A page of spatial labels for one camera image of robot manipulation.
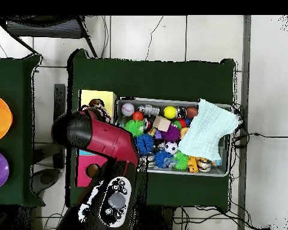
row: green spiky ball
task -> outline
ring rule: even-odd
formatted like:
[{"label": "green spiky ball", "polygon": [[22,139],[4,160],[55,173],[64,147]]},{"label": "green spiky ball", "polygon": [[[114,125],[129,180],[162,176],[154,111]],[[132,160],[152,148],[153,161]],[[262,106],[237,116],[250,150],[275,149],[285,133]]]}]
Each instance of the green spiky ball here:
[{"label": "green spiky ball", "polygon": [[182,129],[182,126],[178,120],[174,121],[173,124],[176,125],[178,129]]},{"label": "green spiky ball", "polygon": [[144,132],[143,121],[130,120],[125,124],[124,129],[131,132],[134,137],[141,136]]},{"label": "green spiky ball", "polygon": [[188,167],[189,156],[183,154],[180,151],[174,154],[174,157],[177,159],[178,163],[175,166],[177,170],[185,170]]}]

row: baseball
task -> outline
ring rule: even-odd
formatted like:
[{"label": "baseball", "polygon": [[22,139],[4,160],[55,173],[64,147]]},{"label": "baseball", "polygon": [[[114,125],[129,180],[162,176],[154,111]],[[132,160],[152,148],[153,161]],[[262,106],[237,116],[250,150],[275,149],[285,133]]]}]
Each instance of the baseball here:
[{"label": "baseball", "polygon": [[122,114],[125,116],[132,116],[134,113],[134,106],[131,103],[125,103],[122,106]]}]

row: wooden block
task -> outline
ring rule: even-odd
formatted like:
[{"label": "wooden block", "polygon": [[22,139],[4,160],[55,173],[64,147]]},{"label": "wooden block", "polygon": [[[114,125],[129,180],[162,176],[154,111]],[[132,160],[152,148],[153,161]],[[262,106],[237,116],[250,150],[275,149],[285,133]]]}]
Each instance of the wooden block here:
[{"label": "wooden block", "polygon": [[170,120],[167,120],[166,118],[163,118],[161,116],[156,116],[156,119],[154,120],[154,123],[152,125],[159,131],[167,131],[170,126]]}]

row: red ball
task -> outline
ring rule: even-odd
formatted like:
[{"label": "red ball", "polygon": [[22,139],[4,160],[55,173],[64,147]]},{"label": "red ball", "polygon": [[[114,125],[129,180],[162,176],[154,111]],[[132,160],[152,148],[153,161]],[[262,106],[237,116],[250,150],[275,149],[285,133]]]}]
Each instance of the red ball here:
[{"label": "red ball", "polygon": [[139,121],[142,121],[144,119],[144,115],[142,112],[134,112],[133,115],[132,115],[132,119],[135,121],[135,120],[139,120]]},{"label": "red ball", "polygon": [[196,107],[187,108],[187,118],[192,119],[194,116],[197,116],[198,111]]},{"label": "red ball", "polygon": [[186,124],[186,122],[185,122],[185,119],[183,119],[183,118],[178,118],[177,120],[178,120],[178,122],[180,123],[180,125],[181,125],[182,128],[187,127],[187,124]]}]

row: plastic bin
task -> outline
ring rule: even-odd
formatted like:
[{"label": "plastic bin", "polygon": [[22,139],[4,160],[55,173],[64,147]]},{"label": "plastic bin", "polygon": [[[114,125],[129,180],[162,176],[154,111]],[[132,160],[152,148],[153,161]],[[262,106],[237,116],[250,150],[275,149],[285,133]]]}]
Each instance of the plastic bin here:
[{"label": "plastic bin", "polygon": [[[168,100],[162,100],[162,99],[146,99],[146,98],[124,98],[120,97],[115,102],[115,108],[116,108],[116,117],[114,119],[115,124],[118,125],[120,120],[123,117],[121,108],[122,105],[125,103],[132,103],[134,105],[135,110],[137,110],[138,106],[140,105],[152,105],[153,107],[159,107],[160,113],[159,116],[163,116],[163,110],[166,106],[172,105],[172,106],[180,106],[180,107],[192,107],[197,106],[198,102],[188,102],[188,101],[168,101]],[[224,104],[216,104],[218,107],[223,108],[225,110],[228,110],[230,112],[233,112],[233,107],[230,105],[224,105]],[[222,158],[222,163],[220,166],[217,167],[211,167],[211,170],[209,172],[188,172],[188,170],[176,170],[175,168],[172,168],[171,170],[155,170],[154,168],[148,168],[149,173],[159,173],[159,174],[180,174],[180,175],[189,175],[190,177],[199,176],[199,175],[205,175],[210,177],[224,177],[228,175],[229,173],[229,147],[231,145],[231,136],[226,135],[223,136],[219,143],[219,153]]]}]

